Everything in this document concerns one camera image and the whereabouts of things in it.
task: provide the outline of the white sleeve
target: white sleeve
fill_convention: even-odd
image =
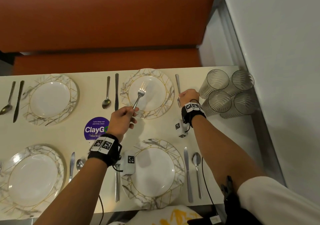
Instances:
[[[320,224],[320,207],[269,177],[255,177],[238,189],[241,206],[264,225]]]

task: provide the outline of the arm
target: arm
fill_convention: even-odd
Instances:
[[[194,89],[186,90],[179,96],[181,106],[191,99],[199,100],[199,94]],[[236,191],[248,179],[265,176],[240,146],[214,127],[205,117],[195,116],[192,119],[192,126],[200,152],[219,186],[226,183],[227,175],[232,177]]]
[[[133,123],[137,123],[133,118],[136,115],[132,107],[123,107],[112,113],[107,133],[113,134],[121,142],[128,128],[133,129]],[[107,168],[100,159],[88,159],[35,225],[90,224]]]

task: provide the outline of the hand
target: hand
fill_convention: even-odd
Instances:
[[[117,137],[120,143],[123,139],[123,135],[128,131],[128,129],[133,129],[133,124],[137,123],[137,120],[134,117],[137,116],[137,113],[135,112],[138,110],[138,107],[136,107],[135,110],[133,107],[123,107],[113,112],[111,114],[107,133],[113,134]]]
[[[179,94],[180,97],[180,106],[183,107],[188,102],[197,102],[199,101],[199,93],[195,89],[188,89],[183,93]]]

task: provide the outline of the forearm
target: forearm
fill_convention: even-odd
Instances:
[[[265,176],[241,147],[206,118],[201,115],[195,116],[192,126],[200,152],[219,186],[226,183],[227,175],[232,177],[235,190],[250,178]]]
[[[103,161],[88,159],[35,225],[90,224],[106,170],[107,165]]]

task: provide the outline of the wrist-mounted device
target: wrist-mounted device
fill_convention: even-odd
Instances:
[[[120,152],[122,145],[119,140],[112,134],[101,135],[91,146],[89,158],[98,158],[105,162],[108,167],[116,164],[121,159]]]
[[[195,102],[188,102],[186,103],[181,109],[182,121],[183,123],[189,123],[192,127],[192,119],[196,115],[202,115],[203,117],[207,118],[201,105]]]

